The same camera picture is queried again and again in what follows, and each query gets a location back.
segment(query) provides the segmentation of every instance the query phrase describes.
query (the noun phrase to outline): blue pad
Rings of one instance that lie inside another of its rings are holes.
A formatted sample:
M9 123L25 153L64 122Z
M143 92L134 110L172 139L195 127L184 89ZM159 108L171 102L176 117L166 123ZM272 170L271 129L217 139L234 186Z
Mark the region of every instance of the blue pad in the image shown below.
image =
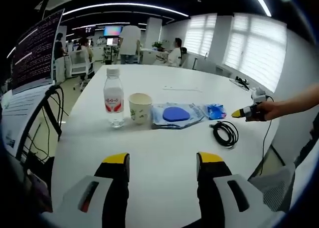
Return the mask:
M180 107L168 107L163 112L163 119L168 122L185 121L190 118L190 114Z

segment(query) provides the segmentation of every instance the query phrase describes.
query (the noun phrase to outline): air vent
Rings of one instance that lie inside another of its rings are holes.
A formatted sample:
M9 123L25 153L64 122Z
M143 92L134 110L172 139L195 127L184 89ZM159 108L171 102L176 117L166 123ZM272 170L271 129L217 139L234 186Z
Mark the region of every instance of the air vent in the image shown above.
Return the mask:
M71 1L71 0L49 0L45 10L52 10L52 9L66 3L66 2L69 2L69 1ZM35 9L40 10L41 5L42 5L42 2L39 3L38 6L35 7Z

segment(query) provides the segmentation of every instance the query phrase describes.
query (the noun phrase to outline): human hand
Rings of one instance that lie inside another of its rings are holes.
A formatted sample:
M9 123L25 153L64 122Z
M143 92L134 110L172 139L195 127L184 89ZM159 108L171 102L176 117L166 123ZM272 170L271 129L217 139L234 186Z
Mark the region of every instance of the human hand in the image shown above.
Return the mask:
M257 111L263 111L265 113L265 121L273 120L282 116L280 104L278 102L262 102L257 105ZM258 118L249 117L246 121L260 121Z

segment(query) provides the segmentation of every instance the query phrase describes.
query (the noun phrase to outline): window blind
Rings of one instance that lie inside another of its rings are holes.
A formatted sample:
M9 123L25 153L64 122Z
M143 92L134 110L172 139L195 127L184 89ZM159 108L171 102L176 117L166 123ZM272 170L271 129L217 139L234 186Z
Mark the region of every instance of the window blind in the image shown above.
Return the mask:
M184 42L187 51L202 56L209 55L216 20L216 14L194 16L190 19Z
M236 14L224 64L276 90L286 56L286 25L269 18Z

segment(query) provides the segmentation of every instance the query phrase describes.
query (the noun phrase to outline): water bottle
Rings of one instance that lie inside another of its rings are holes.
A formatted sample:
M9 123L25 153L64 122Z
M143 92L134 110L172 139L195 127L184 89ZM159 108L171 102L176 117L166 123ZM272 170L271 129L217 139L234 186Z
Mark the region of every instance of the water bottle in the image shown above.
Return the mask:
M114 128L124 124L124 93L118 68L107 68L107 79L104 85L104 103L108 120Z

